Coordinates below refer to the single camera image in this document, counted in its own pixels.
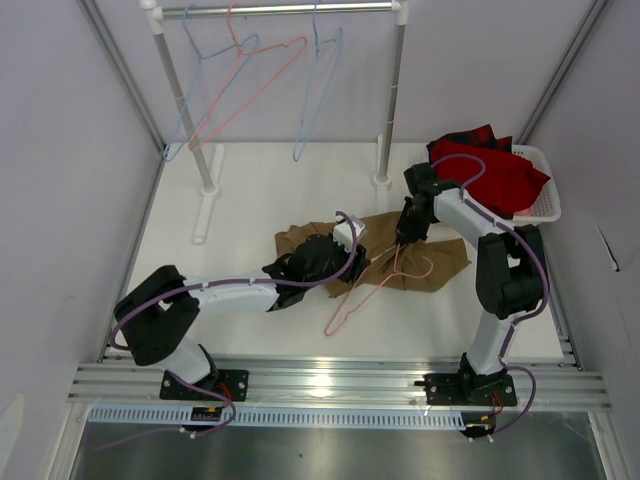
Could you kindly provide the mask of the tan brown skirt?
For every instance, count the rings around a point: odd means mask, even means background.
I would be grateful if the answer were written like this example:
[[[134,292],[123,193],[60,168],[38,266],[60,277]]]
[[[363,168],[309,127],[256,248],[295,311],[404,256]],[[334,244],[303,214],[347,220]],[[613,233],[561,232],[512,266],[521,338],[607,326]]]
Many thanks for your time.
[[[419,241],[397,248],[396,224],[400,213],[392,211],[362,219],[366,234],[361,244],[371,261],[361,284],[433,293],[444,287],[469,264],[463,240]]]

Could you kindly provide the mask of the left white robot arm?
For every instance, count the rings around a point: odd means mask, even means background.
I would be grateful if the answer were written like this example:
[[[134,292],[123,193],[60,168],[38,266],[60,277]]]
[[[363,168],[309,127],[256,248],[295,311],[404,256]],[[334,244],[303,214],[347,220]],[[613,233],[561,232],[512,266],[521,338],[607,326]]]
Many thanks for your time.
[[[329,233],[309,236],[247,277],[197,282],[165,265],[116,305],[117,331],[137,366],[179,377],[192,398],[204,400],[215,392],[219,374],[206,348],[187,338],[195,320],[287,309],[317,286],[355,282],[368,264],[364,245]]]

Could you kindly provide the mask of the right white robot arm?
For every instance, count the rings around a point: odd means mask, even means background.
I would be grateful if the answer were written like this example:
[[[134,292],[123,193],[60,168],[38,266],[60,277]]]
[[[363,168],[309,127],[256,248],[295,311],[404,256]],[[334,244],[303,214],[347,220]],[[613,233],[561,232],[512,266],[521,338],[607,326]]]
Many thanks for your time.
[[[512,226],[468,193],[466,183],[441,180],[423,162],[404,172],[409,194],[396,225],[396,242],[408,245],[427,237],[443,222],[476,250],[475,290],[480,323],[454,374],[427,374],[431,405],[487,405],[494,394],[513,406],[515,388],[504,357],[517,327],[539,315],[549,301],[542,236],[537,226]]]

